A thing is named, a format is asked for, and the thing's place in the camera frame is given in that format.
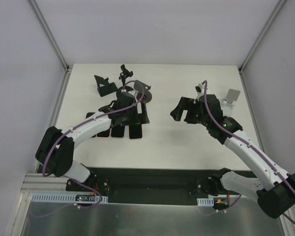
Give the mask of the pink-case phone front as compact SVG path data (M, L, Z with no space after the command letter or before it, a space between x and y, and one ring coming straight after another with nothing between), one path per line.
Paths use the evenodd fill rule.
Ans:
M99 132L96 134L96 137L99 137L99 138L108 138L110 137L110 133L111 133L111 130L108 129L108 130L105 130L105 131L102 131L102 132Z

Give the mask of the brown round-base phone stand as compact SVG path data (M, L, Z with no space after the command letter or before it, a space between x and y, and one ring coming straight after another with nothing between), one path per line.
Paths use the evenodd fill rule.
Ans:
M151 86L145 83L135 80L133 89L136 91L136 98L141 103L149 103L152 100L152 94L150 92Z

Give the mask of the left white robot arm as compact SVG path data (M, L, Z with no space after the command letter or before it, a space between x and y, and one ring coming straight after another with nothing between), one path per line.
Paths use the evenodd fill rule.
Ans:
M138 117L137 105L146 99L147 96L142 93L135 97L122 92L116 100L99 108L81 123L63 129L49 127L35 154L36 160L43 165L42 175L67 177L83 191L90 191L96 182L95 174L74 160L75 148L98 133L134 124Z

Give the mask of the black phone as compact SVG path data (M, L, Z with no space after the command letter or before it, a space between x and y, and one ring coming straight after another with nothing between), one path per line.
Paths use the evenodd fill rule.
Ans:
M87 113L86 114L86 120L96 120L96 117L99 115L99 112L95 112L95 113Z

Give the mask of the black round-base phone stand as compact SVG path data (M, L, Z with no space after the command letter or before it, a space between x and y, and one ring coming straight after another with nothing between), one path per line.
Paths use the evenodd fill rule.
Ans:
M126 69L125 65L121 65L121 73L119 75L119 80L121 80L122 85L116 91L116 97L118 98L122 91L130 92L133 91L133 88L130 86L126 86L126 79L133 76L133 71L129 71Z

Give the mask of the silver-edged phone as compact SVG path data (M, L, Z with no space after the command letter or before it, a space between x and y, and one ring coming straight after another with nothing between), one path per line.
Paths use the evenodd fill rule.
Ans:
M124 126L115 126L111 129L111 137L112 138L123 138L125 133Z

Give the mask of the pink-case phone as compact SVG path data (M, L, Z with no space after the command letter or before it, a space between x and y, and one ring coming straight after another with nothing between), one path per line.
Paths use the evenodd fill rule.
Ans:
M102 131L102 132L99 132L96 134L96 137L99 137L99 138L108 138L110 137L110 133L111 133L111 130L108 129L108 130L105 130L105 131Z
M131 140L137 140L143 137L141 124L130 125L128 130L129 130L129 139Z

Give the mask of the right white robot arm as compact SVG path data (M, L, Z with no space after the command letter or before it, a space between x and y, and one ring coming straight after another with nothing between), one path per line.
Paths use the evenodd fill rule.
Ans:
M170 115L180 121L183 111L187 112L186 123L203 125L211 137L235 153L255 175L255 178L243 177L223 168L212 177L211 187L215 193L231 190L242 194L257 202L262 211L274 219L295 205L295 173L288 173L255 147L242 126L223 114L215 95L196 99L181 97Z

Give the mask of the black folding phone stand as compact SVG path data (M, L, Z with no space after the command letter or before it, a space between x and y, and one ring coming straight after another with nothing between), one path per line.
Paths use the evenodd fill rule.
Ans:
M114 82L110 83L109 78L103 78L97 75L94 75L97 84L97 91L101 97L109 95L117 91L117 86Z

